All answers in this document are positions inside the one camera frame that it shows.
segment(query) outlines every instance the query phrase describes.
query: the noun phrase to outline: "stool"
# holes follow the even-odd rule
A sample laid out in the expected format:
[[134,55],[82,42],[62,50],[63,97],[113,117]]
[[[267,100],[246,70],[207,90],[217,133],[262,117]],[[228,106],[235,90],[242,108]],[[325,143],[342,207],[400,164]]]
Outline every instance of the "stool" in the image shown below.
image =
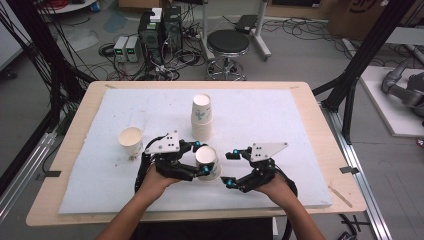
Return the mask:
[[225,80],[246,80],[243,75],[243,66],[230,58],[245,54],[249,48],[249,39],[234,30],[218,30],[211,33],[207,40],[208,49],[223,59],[216,59],[208,64],[207,76],[216,79],[223,75]]

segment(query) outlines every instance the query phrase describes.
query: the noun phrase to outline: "stacked paper cups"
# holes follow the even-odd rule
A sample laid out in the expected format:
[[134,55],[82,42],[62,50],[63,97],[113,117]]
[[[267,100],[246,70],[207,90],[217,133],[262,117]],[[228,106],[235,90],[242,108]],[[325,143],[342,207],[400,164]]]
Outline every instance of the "stacked paper cups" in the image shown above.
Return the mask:
[[198,94],[193,98],[191,127],[193,138],[206,141],[212,134],[211,99],[207,94]]

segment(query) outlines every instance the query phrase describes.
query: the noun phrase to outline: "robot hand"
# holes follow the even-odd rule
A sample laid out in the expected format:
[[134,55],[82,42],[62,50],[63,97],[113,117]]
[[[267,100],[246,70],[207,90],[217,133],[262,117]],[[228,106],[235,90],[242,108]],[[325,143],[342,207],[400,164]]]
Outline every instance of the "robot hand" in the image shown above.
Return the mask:
[[135,181],[135,192],[138,191],[146,176],[150,164],[155,162],[156,171],[164,177],[192,181],[199,176],[207,176],[213,169],[214,163],[190,166],[182,164],[179,160],[192,149],[196,152],[200,147],[206,146],[200,142],[185,142],[178,140],[178,133],[167,134],[153,139],[141,155],[141,164]]
[[296,184],[275,165],[274,159],[271,158],[286,147],[287,143],[253,144],[253,148],[248,147],[245,150],[235,149],[232,153],[225,154],[229,160],[239,160],[241,155],[244,159],[249,161],[253,170],[250,174],[238,180],[234,177],[221,177],[222,182],[229,189],[239,189],[246,193],[269,183],[274,178],[275,174],[278,173],[286,180],[290,189],[297,196]]

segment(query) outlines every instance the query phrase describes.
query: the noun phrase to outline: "gray robot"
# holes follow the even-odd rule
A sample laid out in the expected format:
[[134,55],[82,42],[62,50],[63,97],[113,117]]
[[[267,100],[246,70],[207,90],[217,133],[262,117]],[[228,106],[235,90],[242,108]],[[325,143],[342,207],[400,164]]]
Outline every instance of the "gray robot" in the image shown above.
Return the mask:
[[407,65],[405,60],[390,71],[383,79],[381,90],[399,98],[412,112],[424,118],[424,72],[410,76],[406,89],[397,85]]

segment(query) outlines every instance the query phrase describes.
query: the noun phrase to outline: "black stool seat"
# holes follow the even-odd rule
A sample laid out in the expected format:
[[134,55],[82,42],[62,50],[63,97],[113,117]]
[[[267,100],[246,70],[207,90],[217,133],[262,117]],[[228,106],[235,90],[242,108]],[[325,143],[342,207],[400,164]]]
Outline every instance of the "black stool seat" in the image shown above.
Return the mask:
[[239,54],[249,47],[249,39],[234,30],[218,30],[209,34],[208,47],[223,54]]

